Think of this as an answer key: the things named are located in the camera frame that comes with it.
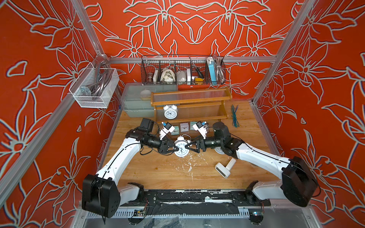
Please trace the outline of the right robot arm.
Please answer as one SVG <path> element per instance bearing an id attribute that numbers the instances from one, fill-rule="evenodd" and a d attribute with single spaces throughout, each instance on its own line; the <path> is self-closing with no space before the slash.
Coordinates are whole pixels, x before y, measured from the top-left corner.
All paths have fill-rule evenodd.
<path id="1" fill-rule="evenodd" d="M 255 148 L 231 134 L 223 122 L 213 124 L 213 136 L 206 135 L 204 126 L 201 122 L 194 125 L 201 135 L 188 143 L 186 149 L 200 153 L 208 148 L 220 148 L 225 155 L 254 164 L 279 178 L 274 183 L 254 184 L 252 192 L 255 197 L 261 200 L 288 199 L 297 206 L 308 206 L 319 184 L 303 159 L 281 157 Z"/>

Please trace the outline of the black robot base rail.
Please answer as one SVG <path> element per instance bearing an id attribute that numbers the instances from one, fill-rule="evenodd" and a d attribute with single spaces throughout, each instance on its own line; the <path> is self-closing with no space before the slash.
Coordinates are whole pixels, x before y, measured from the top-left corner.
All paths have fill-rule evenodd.
<path id="1" fill-rule="evenodd" d="M 147 215 L 228 216 L 243 210 L 264 211 L 268 199 L 258 199 L 246 190 L 145 190 L 144 197 L 121 205 L 120 209 L 146 209 Z"/>

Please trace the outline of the mint square alarm clock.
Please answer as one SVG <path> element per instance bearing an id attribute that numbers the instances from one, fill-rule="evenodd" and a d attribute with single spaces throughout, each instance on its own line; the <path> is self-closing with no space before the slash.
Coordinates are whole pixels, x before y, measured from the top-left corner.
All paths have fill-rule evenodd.
<path id="1" fill-rule="evenodd" d="M 179 126 L 175 126 L 174 130 L 171 132 L 171 135 L 179 135 L 179 134 L 180 134 Z"/>

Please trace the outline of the white twin-bell clock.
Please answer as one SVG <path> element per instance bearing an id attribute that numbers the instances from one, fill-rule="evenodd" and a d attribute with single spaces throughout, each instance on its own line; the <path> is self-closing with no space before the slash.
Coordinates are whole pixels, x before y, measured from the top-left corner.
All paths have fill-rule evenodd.
<path id="1" fill-rule="evenodd" d="M 189 144 L 190 140 L 185 140 L 183 136 L 177 137 L 175 141 L 175 146 L 178 148 L 178 151 L 175 152 L 175 155 L 178 157 L 185 157 L 189 153 L 189 149 L 186 149 L 185 146 Z"/>
<path id="2" fill-rule="evenodd" d="M 218 154 L 225 154 L 224 153 L 224 151 L 222 150 L 222 148 L 220 148 L 220 147 L 216 147 L 215 149 L 214 149 Z"/>
<path id="3" fill-rule="evenodd" d="M 163 107 L 163 114 L 164 117 L 167 119 L 175 119 L 178 116 L 178 109 L 177 106 L 172 104 L 172 105 L 165 105 Z"/>

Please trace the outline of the white square alarm clock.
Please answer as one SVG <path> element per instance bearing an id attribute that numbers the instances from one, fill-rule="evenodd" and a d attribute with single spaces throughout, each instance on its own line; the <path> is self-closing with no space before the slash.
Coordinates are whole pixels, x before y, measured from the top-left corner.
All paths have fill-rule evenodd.
<path id="1" fill-rule="evenodd" d="M 181 132 L 189 132 L 190 125 L 188 123 L 181 123 L 180 124 L 180 131 Z"/>

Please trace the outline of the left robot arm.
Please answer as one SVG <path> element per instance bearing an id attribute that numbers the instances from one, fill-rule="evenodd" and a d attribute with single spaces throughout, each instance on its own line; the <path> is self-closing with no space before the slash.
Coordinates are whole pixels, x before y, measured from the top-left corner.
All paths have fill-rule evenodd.
<path id="1" fill-rule="evenodd" d="M 141 124 L 129 130 L 121 146 L 113 157 L 96 174 L 89 174 L 83 180 L 81 207 L 85 211 L 105 218 L 111 218 L 117 209 L 130 201 L 144 200 L 144 187 L 130 182 L 118 188 L 118 182 L 131 162 L 142 148 L 157 150 L 159 154 L 169 155 L 179 149 L 167 135 L 174 131 L 170 123 L 162 123 L 159 135 L 152 134 L 154 121 L 143 118 Z"/>

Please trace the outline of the white twin-bell clock front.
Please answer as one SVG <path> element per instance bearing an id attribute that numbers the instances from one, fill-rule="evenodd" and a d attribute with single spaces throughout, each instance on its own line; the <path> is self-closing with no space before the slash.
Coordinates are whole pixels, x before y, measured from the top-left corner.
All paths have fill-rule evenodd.
<path id="1" fill-rule="evenodd" d="M 167 119 L 175 119 L 178 116 L 178 109 L 177 106 L 172 104 L 172 105 L 165 105 L 163 107 L 163 114 L 164 117 Z"/>

